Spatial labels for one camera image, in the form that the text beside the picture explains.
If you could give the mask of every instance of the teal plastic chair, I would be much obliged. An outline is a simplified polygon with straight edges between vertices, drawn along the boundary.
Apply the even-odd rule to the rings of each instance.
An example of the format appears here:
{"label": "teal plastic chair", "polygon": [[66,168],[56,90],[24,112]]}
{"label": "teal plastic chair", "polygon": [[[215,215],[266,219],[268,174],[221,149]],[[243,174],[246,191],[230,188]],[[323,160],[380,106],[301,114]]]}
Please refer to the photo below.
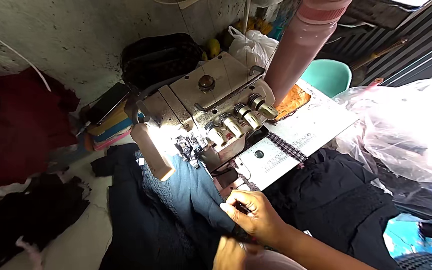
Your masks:
{"label": "teal plastic chair", "polygon": [[301,79],[333,98],[350,87],[351,70],[348,65],[330,59],[318,59],[309,64]]}

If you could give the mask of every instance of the human hand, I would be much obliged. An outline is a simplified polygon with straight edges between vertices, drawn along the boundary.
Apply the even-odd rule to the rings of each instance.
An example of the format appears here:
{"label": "human hand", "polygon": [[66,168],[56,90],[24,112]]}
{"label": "human hand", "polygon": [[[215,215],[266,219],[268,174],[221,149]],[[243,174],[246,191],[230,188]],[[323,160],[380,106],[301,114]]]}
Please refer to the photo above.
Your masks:
{"label": "human hand", "polygon": [[[249,209],[249,213],[238,211],[238,203]],[[225,203],[219,205],[228,216],[249,235],[264,245],[275,247],[287,224],[279,217],[266,196],[259,191],[233,190]]]}
{"label": "human hand", "polygon": [[213,261],[213,270],[243,270],[247,253],[256,254],[263,247],[241,243],[234,238],[221,236]]}

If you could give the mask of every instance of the pink cylinder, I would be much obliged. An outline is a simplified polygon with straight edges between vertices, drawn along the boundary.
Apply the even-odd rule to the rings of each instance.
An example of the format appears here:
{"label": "pink cylinder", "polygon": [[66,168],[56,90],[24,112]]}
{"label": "pink cylinder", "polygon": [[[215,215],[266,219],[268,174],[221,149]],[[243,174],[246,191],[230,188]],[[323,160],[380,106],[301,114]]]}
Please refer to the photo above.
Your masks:
{"label": "pink cylinder", "polygon": [[351,0],[303,0],[279,42],[264,80],[278,106],[334,33]]}
{"label": "pink cylinder", "polygon": [[370,84],[368,84],[368,87],[376,87],[378,86],[380,83],[384,82],[384,78],[376,78],[374,79],[374,81],[372,81]]}

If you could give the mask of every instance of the concrete wall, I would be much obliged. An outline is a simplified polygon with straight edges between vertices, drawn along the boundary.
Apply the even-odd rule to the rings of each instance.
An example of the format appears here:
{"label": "concrete wall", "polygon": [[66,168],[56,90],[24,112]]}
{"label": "concrete wall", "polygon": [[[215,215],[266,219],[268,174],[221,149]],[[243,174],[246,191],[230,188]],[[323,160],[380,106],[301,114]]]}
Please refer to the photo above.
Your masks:
{"label": "concrete wall", "polygon": [[[0,0],[0,39],[86,105],[121,79],[126,45],[177,32],[201,45],[243,14],[244,0],[200,0],[183,10],[153,0]],[[0,75],[27,67],[0,44]]]}

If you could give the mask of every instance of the smartphone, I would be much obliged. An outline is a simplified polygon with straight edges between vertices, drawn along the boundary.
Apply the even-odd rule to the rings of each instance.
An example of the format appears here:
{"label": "smartphone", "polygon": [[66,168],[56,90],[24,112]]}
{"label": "smartphone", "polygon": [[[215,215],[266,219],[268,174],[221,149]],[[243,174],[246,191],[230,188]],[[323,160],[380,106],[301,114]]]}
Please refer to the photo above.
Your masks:
{"label": "smartphone", "polygon": [[103,119],[129,94],[129,87],[116,83],[107,90],[86,113],[86,118],[93,125],[99,125]]}

